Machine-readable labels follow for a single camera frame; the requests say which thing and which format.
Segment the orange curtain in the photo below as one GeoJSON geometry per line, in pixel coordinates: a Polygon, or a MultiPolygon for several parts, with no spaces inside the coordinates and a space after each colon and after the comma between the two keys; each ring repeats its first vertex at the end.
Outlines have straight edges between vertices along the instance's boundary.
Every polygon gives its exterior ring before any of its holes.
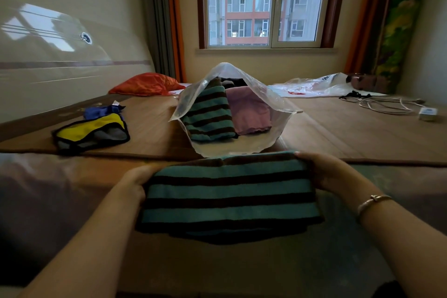
{"type": "Polygon", "coordinates": [[[371,54],[367,51],[368,43],[372,35],[373,22],[378,12],[380,3],[388,3],[384,0],[362,0],[360,7],[360,14],[355,27],[355,32],[352,38],[349,49],[348,59],[346,61],[345,73],[347,75],[368,74],[370,71],[362,71],[362,64],[366,54],[371,54]]]}
{"type": "Polygon", "coordinates": [[[174,51],[175,77],[178,82],[186,82],[185,54],[183,47],[182,21],[179,0],[169,0],[171,34],[174,51]]]}

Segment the gray curtain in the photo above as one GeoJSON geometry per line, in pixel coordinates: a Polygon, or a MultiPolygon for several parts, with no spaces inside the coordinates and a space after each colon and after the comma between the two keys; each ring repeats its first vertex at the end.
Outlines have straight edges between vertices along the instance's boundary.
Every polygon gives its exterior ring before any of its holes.
{"type": "Polygon", "coordinates": [[[175,78],[169,0],[143,0],[146,40],[155,72],[175,78]]]}

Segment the pink cloth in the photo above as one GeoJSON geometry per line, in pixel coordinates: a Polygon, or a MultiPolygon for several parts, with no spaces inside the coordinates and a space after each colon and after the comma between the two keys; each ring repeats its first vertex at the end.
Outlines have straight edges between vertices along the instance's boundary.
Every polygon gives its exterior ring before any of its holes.
{"type": "Polygon", "coordinates": [[[248,86],[232,87],[225,91],[238,135],[266,131],[272,127],[270,106],[248,86]]]}

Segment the forearm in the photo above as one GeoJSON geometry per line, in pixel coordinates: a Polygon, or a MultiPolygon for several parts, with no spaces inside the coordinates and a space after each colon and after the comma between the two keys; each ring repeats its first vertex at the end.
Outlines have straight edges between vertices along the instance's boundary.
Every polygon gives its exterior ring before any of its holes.
{"type": "MultiPolygon", "coordinates": [[[[369,182],[350,192],[345,201],[355,214],[371,194],[382,194],[369,182]]],[[[408,297],[447,297],[446,236],[394,200],[371,205],[360,221],[408,297]]]]}
{"type": "Polygon", "coordinates": [[[139,197],[115,186],[20,297],[114,297],[139,197]]]}

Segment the white cable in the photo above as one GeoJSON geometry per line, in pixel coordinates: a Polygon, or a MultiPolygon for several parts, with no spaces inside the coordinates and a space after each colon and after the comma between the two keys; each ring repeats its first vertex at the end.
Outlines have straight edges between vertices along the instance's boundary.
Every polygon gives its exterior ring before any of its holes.
{"type": "Polygon", "coordinates": [[[402,98],[388,98],[388,97],[370,97],[370,98],[356,98],[356,97],[346,97],[341,98],[344,101],[350,102],[350,103],[358,103],[362,108],[368,108],[370,110],[373,110],[375,112],[384,113],[384,114],[391,114],[391,115],[406,115],[413,113],[414,110],[406,107],[404,104],[411,104],[411,105],[417,105],[422,108],[425,106],[418,103],[420,100],[403,100],[402,98]],[[399,107],[389,106],[384,103],[399,103],[399,107]],[[380,110],[376,108],[372,108],[372,104],[380,105],[384,108],[393,109],[393,111],[387,111],[387,110],[380,110]]]}

